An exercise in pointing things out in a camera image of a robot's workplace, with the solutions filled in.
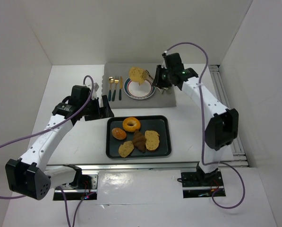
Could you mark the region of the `sesame bun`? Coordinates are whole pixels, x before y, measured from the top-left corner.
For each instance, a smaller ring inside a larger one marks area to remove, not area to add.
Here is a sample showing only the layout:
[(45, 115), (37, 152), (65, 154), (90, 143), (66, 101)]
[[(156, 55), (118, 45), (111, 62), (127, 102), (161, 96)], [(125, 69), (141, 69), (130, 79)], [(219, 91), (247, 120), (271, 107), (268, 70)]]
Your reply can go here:
[(117, 140), (124, 140), (127, 136), (126, 132), (121, 128), (113, 128), (111, 133), (112, 136)]

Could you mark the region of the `orange glazed donut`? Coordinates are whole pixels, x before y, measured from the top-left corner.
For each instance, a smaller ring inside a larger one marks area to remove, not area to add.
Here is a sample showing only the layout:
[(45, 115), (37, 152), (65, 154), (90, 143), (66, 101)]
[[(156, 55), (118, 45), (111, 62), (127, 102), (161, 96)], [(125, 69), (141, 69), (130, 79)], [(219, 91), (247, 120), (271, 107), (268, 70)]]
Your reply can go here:
[(128, 132), (135, 132), (141, 128), (140, 121), (135, 117), (128, 117), (122, 123), (123, 129)]

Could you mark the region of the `metal tongs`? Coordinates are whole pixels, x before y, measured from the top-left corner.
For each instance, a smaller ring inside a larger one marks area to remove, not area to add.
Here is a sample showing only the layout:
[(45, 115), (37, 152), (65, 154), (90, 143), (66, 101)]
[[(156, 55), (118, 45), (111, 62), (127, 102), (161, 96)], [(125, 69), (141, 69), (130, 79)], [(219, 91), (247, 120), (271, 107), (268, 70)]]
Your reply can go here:
[[(154, 82), (154, 78), (150, 75), (149, 71), (148, 70), (145, 70), (146, 74), (147, 74), (147, 81), (150, 82), (152, 85), (153, 85), (153, 82)], [(173, 90), (172, 88), (158, 88), (156, 87), (156, 89), (163, 95), (163, 94), (172, 94), (173, 93)]]

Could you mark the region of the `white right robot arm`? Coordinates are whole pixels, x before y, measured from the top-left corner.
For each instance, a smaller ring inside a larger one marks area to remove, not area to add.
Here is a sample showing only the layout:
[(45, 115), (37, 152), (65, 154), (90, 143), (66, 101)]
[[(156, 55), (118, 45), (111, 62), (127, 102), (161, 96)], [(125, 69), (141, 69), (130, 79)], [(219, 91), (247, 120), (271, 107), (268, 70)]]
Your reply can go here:
[(202, 75), (186, 69), (178, 53), (164, 52), (157, 65), (153, 86), (167, 90), (177, 86), (200, 108), (202, 120), (201, 160), (196, 171), (182, 183), (208, 186), (217, 175), (226, 148), (238, 134), (239, 113), (223, 105), (203, 84)]

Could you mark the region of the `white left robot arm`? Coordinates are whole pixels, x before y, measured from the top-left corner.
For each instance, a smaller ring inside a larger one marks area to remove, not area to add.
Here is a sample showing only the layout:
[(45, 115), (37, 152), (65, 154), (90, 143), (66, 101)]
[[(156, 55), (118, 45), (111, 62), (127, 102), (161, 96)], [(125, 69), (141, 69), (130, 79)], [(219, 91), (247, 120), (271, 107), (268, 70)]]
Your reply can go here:
[(9, 189), (13, 192), (43, 199), (48, 190), (63, 184), (72, 188), (82, 185), (85, 176), (82, 169), (64, 164), (53, 170), (46, 170), (47, 164), (64, 136), (81, 118), (86, 121), (113, 117), (109, 100), (102, 96), (102, 104), (94, 92), (85, 86), (75, 85), (71, 95), (64, 98), (52, 111), (52, 116), (34, 144), (17, 160), (10, 159), (5, 166)]

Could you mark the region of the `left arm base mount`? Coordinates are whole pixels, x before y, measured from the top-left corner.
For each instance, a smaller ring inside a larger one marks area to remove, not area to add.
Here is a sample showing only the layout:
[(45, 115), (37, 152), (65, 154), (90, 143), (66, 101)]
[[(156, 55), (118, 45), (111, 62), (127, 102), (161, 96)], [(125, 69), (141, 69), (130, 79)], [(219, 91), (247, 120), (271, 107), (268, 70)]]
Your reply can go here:
[(64, 183), (60, 187), (64, 191), (68, 201), (80, 201), (97, 199), (97, 188), (99, 172), (83, 171), (82, 180), (77, 187), (72, 187), (69, 183)]

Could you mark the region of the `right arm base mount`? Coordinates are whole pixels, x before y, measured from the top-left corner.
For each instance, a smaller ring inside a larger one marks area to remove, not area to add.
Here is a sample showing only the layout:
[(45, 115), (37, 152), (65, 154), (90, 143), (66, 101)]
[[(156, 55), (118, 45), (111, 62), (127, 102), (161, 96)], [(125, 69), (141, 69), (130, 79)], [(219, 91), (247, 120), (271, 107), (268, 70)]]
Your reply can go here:
[(177, 179), (182, 185), (183, 198), (208, 198), (213, 193), (215, 197), (225, 197), (226, 192), (220, 171), (204, 181), (199, 181), (195, 172), (182, 172)]

